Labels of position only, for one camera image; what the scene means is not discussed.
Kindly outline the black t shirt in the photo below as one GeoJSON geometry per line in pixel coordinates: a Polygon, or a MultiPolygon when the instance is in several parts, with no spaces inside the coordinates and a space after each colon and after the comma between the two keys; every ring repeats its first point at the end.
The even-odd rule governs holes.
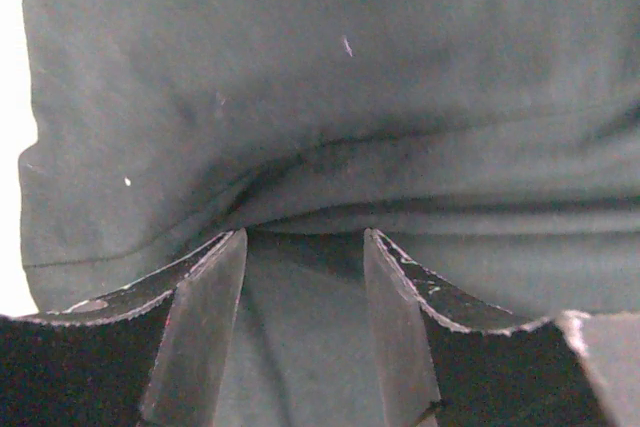
{"type": "Polygon", "coordinates": [[[364,234],[639,317],[639,0],[23,0],[24,269],[61,311],[244,231],[210,426],[389,426],[364,234]]]}

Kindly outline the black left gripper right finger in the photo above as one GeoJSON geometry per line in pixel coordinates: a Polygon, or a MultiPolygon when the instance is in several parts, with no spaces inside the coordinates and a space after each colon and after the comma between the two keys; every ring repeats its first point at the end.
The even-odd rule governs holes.
{"type": "Polygon", "coordinates": [[[364,234],[389,426],[635,426],[639,317],[529,320],[467,294],[382,232],[364,234]]]}

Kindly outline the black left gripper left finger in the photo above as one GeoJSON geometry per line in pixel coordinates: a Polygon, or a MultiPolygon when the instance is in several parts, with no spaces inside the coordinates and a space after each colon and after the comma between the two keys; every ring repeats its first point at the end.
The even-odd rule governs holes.
{"type": "Polygon", "coordinates": [[[5,426],[210,426],[247,255],[244,231],[110,293],[1,320],[5,426]]]}

